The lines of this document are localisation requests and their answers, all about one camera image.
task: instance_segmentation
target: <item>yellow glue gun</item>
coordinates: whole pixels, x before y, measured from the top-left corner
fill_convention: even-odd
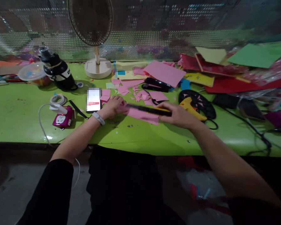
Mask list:
[[[198,120],[205,121],[207,120],[207,117],[202,116],[200,113],[194,110],[194,108],[191,106],[191,97],[185,98],[179,105],[181,105],[186,111],[193,114]]]

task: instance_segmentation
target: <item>electric fan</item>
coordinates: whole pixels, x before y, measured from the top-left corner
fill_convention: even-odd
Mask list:
[[[111,0],[68,0],[71,24],[78,37],[87,45],[94,46],[95,58],[84,64],[87,76],[102,79],[111,73],[111,63],[100,58],[99,45],[111,31],[113,11]]]

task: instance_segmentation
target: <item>person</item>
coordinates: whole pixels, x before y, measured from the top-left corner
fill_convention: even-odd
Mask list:
[[[103,120],[125,111],[112,96],[97,113]],[[205,124],[181,106],[158,105],[172,112],[164,123],[188,129],[222,184],[234,224],[281,224],[281,200],[263,178]],[[56,149],[18,224],[67,224],[73,163],[100,126],[90,117]],[[162,178],[155,157],[114,149],[94,150],[89,159],[91,195],[86,224],[185,224],[163,203]]]

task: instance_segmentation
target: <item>green table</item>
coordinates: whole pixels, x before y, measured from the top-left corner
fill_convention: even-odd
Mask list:
[[[56,92],[57,94],[62,93],[69,100],[73,100],[80,109],[85,110],[88,88],[85,85],[92,87],[94,84],[94,87],[105,88],[105,83],[111,79],[108,76],[105,79],[90,82],[91,79],[86,76],[83,64],[68,65],[75,81],[84,83],[84,87],[74,92],[63,92],[54,84],[45,88],[27,84],[0,86],[0,142],[46,143],[37,115],[41,105],[48,103]],[[198,91],[202,87],[192,83],[191,89]],[[165,95],[170,102],[178,104],[178,100],[174,100],[174,98],[178,99],[180,91],[180,88],[176,88]],[[205,92],[202,94],[208,100],[214,98],[214,95]],[[124,99],[127,102],[135,103],[135,100],[131,100],[130,97],[133,97],[132,93],[125,95]],[[41,121],[51,143],[61,143],[67,135],[85,121],[82,116],[76,115],[70,128],[60,130],[52,126],[56,114],[48,108],[49,106],[45,106],[42,109]],[[237,154],[245,155],[250,151],[265,148],[264,143],[247,124],[217,106],[215,109],[217,112],[215,121],[219,125],[219,129],[214,132]],[[260,131],[273,128],[269,122],[253,122],[253,124]],[[267,137],[281,146],[281,134],[267,134]],[[202,155],[198,143],[188,130],[163,123],[156,126],[125,115],[118,115],[112,121],[108,121],[104,127],[100,127],[89,143],[152,155]],[[281,149],[273,146],[271,156],[281,157]]]

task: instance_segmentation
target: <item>human hand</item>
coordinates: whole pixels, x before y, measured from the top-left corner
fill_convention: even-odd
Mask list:
[[[180,105],[174,105],[169,102],[162,102],[157,107],[164,108],[172,112],[171,117],[159,116],[159,119],[163,122],[170,123],[178,127],[190,130],[195,129],[203,124],[194,115],[190,114]]]
[[[124,103],[124,99],[121,96],[114,95],[111,96],[108,103],[105,104],[103,109],[99,110],[97,113],[103,118],[114,117],[119,113],[127,111],[126,108],[119,108],[119,106]]]

